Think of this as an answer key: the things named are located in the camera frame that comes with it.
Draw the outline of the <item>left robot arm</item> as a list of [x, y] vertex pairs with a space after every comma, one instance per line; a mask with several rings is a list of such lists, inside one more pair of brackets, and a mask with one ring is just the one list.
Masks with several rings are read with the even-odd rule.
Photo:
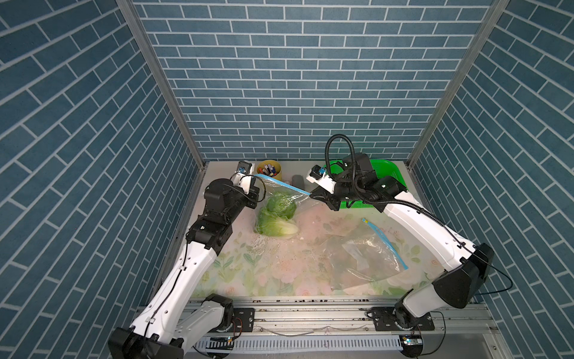
[[244, 208], [255, 209], [266, 188], [256, 178], [234, 174], [213, 180], [204, 191], [205, 207], [185, 235], [173, 269], [151, 302], [128, 328], [116, 328], [109, 338], [113, 358], [183, 358], [204, 335], [226, 329], [233, 302], [208, 296], [186, 320], [181, 320], [191, 294], [215, 262], [233, 232], [233, 221]]

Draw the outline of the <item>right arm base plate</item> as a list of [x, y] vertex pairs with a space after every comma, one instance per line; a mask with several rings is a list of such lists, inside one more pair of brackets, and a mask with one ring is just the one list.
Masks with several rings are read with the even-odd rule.
[[398, 311], [394, 307], [373, 307], [365, 312], [372, 320], [376, 331], [434, 331], [435, 325], [429, 313], [415, 318], [410, 314]]

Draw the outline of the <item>clear zipper bag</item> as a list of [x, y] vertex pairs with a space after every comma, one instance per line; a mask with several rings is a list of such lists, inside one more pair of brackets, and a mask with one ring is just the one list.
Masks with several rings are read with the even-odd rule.
[[310, 193], [265, 175], [244, 177], [259, 196], [252, 237], [242, 244], [234, 267], [263, 286], [271, 281], [326, 281], [329, 273], [327, 241], [341, 236], [348, 224]]
[[324, 256], [335, 290], [383, 281], [408, 269], [388, 236], [365, 218], [345, 235], [327, 239]]

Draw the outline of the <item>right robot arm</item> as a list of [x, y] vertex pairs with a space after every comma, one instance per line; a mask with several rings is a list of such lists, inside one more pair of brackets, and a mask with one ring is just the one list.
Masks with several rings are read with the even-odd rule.
[[416, 326], [426, 314], [443, 307], [463, 309], [489, 275], [494, 252], [475, 245], [452, 231], [425, 209], [407, 187], [392, 176], [379, 177], [364, 153], [349, 155], [342, 172], [314, 166], [306, 179], [316, 185], [310, 197], [337, 211], [342, 202], [359, 200], [397, 221], [439, 261], [444, 272], [418, 290], [411, 290], [395, 305], [393, 315], [405, 329]]

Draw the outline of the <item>chinese cabbage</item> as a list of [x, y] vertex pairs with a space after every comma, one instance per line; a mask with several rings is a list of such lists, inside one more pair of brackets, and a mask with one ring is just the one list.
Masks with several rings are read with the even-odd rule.
[[299, 228], [294, 221], [262, 209], [257, 216], [254, 230], [263, 236], [291, 237], [299, 231]]
[[290, 194], [277, 192], [269, 198], [266, 209], [272, 214], [290, 220], [294, 217], [297, 204]]

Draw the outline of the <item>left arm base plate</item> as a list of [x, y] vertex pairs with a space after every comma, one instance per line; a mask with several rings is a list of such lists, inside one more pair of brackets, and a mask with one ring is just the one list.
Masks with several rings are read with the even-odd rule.
[[252, 332], [254, 329], [255, 309], [234, 308], [233, 313], [224, 312], [222, 323], [209, 330], [209, 333]]

